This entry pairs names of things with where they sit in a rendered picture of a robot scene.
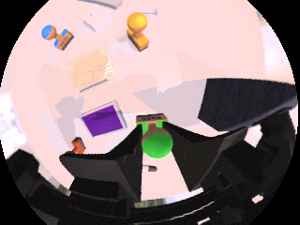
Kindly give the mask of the purple ink pad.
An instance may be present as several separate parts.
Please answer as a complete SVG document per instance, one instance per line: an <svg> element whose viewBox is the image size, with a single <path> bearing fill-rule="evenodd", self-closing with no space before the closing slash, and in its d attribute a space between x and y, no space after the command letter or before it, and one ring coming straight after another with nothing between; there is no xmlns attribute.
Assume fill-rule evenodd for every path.
<svg viewBox="0 0 300 225"><path fill-rule="evenodd" d="M79 116L91 139L115 134L115 132L127 130L128 127L117 99L97 106L97 108L90 110L90 112Z"/></svg>

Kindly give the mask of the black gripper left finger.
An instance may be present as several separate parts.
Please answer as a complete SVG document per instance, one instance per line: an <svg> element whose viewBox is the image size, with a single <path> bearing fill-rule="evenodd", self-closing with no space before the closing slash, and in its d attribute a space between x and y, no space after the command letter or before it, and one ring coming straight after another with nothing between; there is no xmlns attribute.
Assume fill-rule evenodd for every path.
<svg viewBox="0 0 300 225"><path fill-rule="evenodd" d="M60 155L60 164L64 165L72 177L82 179L115 181L123 185L127 194L142 202L143 180L143 124L138 125L115 149L105 154Z"/></svg>

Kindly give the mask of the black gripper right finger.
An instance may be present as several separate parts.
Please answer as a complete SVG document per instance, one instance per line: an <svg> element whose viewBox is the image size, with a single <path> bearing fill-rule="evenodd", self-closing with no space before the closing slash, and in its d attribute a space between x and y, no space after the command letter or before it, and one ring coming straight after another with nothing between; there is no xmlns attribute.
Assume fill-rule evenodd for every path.
<svg viewBox="0 0 300 225"><path fill-rule="evenodd" d="M217 136L203 136L162 121L161 127L172 135L172 156L183 174L188 192L202 188L200 183L213 168L222 150L230 149L247 138L248 127L238 127Z"/></svg>

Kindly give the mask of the red rubber stamp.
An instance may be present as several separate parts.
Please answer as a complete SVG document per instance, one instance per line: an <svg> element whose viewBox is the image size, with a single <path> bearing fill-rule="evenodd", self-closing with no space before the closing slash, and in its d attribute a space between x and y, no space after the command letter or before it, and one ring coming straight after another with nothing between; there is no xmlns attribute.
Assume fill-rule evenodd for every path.
<svg viewBox="0 0 300 225"><path fill-rule="evenodd" d="M65 151L65 153L74 153L74 154L82 154L85 153L85 145L83 145L83 139L82 138L75 138L74 140L72 140L72 146L74 146L74 149L72 149L71 151Z"/></svg>

